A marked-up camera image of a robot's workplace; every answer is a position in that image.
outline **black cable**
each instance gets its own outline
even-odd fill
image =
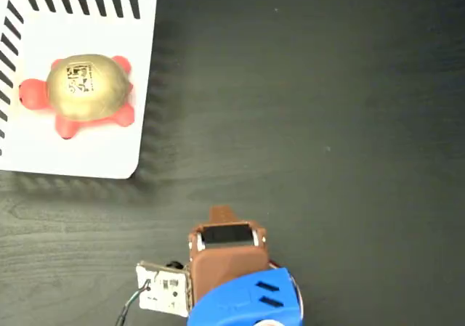
[[[140,294],[144,291],[150,291],[150,280],[146,280],[144,285],[134,292],[134,294],[131,296],[131,298],[124,304],[123,310],[121,310],[121,313],[118,316],[118,319],[116,320],[115,326],[123,326],[124,323],[126,322],[126,316],[129,311],[129,307],[131,304],[136,301]]]

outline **table surface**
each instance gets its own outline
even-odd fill
[[[226,203],[306,325],[462,325],[464,3],[158,0],[135,177],[0,174],[0,324],[113,325],[135,264]]]

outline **gold turtle shell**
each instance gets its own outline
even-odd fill
[[[131,85],[117,62],[97,54],[60,60],[46,83],[50,105],[72,121],[95,121],[118,112]]]

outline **white tray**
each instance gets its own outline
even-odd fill
[[[121,7],[103,0],[103,16],[99,0],[86,0],[88,12],[79,0],[68,0],[68,11],[67,0],[50,1],[0,0],[0,170],[127,179],[139,162],[156,0],[119,0]],[[45,80],[54,60],[74,54],[130,61],[134,124],[82,129],[64,140],[53,114],[19,103],[22,81]]]

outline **toy turtle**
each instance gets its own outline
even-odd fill
[[[55,129],[70,139],[83,126],[112,121],[119,126],[134,122],[128,98],[131,64],[122,56],[76,55],[53,62],[46,81],[28,79],[20,85],[20,101],[29,110],[51,108]]]

